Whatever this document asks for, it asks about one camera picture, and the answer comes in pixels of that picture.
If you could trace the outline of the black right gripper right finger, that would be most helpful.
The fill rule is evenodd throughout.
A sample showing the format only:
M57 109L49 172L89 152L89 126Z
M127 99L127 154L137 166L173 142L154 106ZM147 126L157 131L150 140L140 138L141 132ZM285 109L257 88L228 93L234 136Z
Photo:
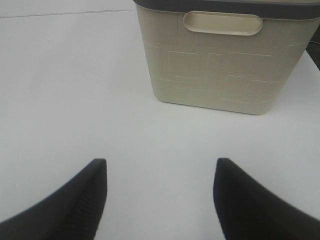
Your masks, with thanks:
M219 158L213 202L227 240L318 240L320 221L269 191L232 160Z

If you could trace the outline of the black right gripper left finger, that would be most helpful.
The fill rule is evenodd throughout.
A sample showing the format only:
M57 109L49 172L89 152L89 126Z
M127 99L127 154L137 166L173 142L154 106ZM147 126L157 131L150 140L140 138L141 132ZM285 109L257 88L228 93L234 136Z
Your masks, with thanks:
M51 195L1 222L2 240L93 240L108 192L107 162L94 159Z

